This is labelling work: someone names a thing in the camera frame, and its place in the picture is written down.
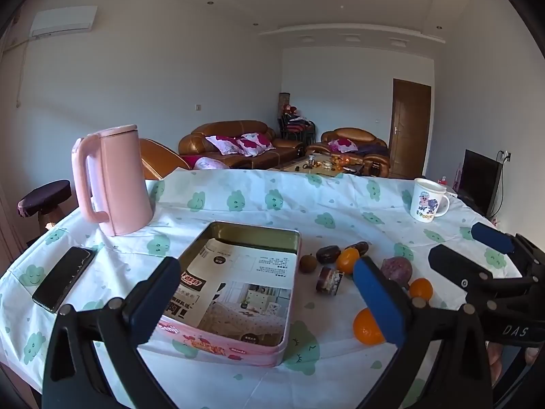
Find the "person's right hand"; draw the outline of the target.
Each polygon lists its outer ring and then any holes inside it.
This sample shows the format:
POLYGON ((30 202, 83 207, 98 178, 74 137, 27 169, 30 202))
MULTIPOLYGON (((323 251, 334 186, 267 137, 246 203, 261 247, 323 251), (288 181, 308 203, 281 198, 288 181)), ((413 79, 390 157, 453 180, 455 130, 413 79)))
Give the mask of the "person's right hand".
MULTIPOLYGON (((490 376, 492 384, 495 385, 502 373, 502 352, 503 345, 492 342, 487 342, 487 352, 489 357, 490 376)), ((532 366, 535 362, 540 348, 528 348, 525 352, 525 360, 528 366, 532 366)))

